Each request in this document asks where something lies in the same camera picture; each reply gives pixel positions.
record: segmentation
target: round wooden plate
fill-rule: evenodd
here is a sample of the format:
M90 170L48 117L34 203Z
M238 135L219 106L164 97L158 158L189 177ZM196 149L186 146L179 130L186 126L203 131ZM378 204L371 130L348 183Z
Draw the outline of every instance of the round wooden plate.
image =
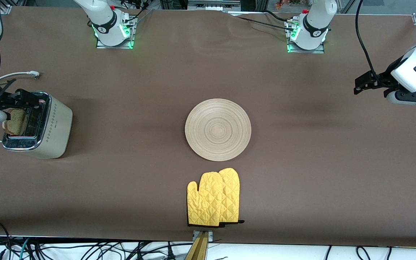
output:
M194 152L210 161L227 161L245 150L251 137L248 115L236 103L209 99L195 106L185 122Z

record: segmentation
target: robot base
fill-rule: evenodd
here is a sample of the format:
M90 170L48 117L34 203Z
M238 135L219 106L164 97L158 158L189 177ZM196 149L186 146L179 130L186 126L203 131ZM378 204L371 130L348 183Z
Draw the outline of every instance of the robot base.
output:
M73 112L53 96L33 92L40 97L41 110L28 110L28 125L22 136L4 134L3 147L37 159L59 158L65 152Z
M114 10L114 12L119 13L119 15L123 15L122 19L128 20L129 14L128 13L122 13L120 10ZM122 43L116 46L108 46L103 44L97 35L97 31L94 30L94 33L97 38L96 48L97 49L132 49L134 48L134 39L136 36L136 26L137 26L138 19L135 18L127 23L119 23L117 26L120 27L120 30L122 31L123 35L126 35L127 38L124 39Z
M311 50L307 50L307 49L302 49L299 48L299 46L294 43L294 41L291 40L292 37L294 37L298 31L298 16L294 16L292 22L283 22L285 25L285 28L292 28L293 31L285 31L285 36L287 37L287 52L297 52L297 53L315 53L315 54L323 54L325 53L324 50L324 43L320 43L320 45L315 48L315 49L311 49Z

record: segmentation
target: table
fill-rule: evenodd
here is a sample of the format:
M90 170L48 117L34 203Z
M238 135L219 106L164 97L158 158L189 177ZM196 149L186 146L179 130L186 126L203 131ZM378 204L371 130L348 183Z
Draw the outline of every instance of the table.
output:
M218 11L154 11L133 50L96 49L79 8L15 7L3 22L0 75L43 72L13 90L74 112L61 159L0 146L11 234L188 240L187 184L233 167L246 222L216 229L222 242L416 246L416 107L353 95L368 70L353 15L335 16L323 55L287 53L280 29ZM410 16L363 15L360 33L379 73L416 43ZM211 98L251 120L231 161L206 161L185 140L190 110Z

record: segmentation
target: yellow oven mitt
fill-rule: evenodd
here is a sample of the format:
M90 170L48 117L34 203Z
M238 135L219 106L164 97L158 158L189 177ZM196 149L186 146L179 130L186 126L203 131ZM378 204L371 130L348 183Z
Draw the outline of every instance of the yellow oven mitt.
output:
M238 206L240 200L240 180L237 172L232 168L219 171L223 180L220 222L238 222Z
M224 183L219 173L204 173L197 189L195 181L187 185L187 216L189 225L219 226Z

